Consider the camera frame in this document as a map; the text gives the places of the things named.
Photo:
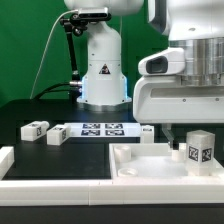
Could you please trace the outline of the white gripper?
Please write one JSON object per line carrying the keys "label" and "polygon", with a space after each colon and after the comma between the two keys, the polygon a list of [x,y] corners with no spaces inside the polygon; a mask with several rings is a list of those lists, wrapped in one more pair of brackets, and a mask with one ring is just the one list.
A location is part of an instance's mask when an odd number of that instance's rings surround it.
{"label": "white gripper", "polygon": [[170,148],[178,150],[171,124],[224,123],[224,85],[189,87],[179,76],[143,76],[134,88],[133,117],[163,124]]}

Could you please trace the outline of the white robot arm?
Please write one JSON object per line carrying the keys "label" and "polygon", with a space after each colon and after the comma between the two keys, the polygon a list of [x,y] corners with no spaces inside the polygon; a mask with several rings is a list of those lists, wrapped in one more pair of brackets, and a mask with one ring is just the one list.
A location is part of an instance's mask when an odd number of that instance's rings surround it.
{"label": "white robot arm", "polygon": [[64,0],[76,33],[89,33],[83,106],[98,110],[128,99],[121,73],[121,38],[112,16],[148,5],[148,22],[169,47],[142,59],[133,93],[141,124],[224,123],[224,0]]}

